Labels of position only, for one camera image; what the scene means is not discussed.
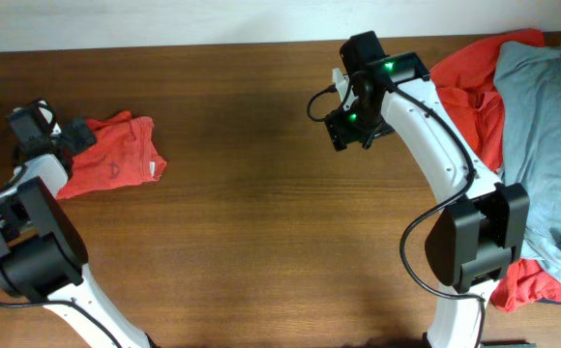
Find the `orange printed t-shirt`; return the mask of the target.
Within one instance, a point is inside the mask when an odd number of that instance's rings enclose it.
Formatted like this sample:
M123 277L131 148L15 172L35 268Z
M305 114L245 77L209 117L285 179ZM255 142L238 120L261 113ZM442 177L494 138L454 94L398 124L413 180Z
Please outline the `orange printed t-shirt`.
M73 176L57 194L59 200L85 193L157 182L165 168L153 143L154 121L128 110L106 120L87 119L97 142L74 157Z

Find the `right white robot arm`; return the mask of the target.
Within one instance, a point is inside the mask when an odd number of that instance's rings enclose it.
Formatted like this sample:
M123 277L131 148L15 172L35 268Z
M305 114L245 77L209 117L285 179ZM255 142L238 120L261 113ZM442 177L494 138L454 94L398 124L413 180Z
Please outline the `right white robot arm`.
M338 151L397 133L417 162L436 204L399 241L410 277L438 299L427 347L479 347L487 301L520 257L530 199L505 185L471 149L444 109L414 52L340 51L330 91L340 106L324 123Z

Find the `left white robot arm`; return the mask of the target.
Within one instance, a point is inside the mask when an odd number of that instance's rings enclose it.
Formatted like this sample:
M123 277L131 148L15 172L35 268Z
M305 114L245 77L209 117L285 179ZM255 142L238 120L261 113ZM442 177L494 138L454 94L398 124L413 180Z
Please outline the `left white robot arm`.
M94 279L86 246L56 197L73 158L52 117L19 110L8 124L19 164L0 188L0 287L9 308L43 307L91 347L152 347Z

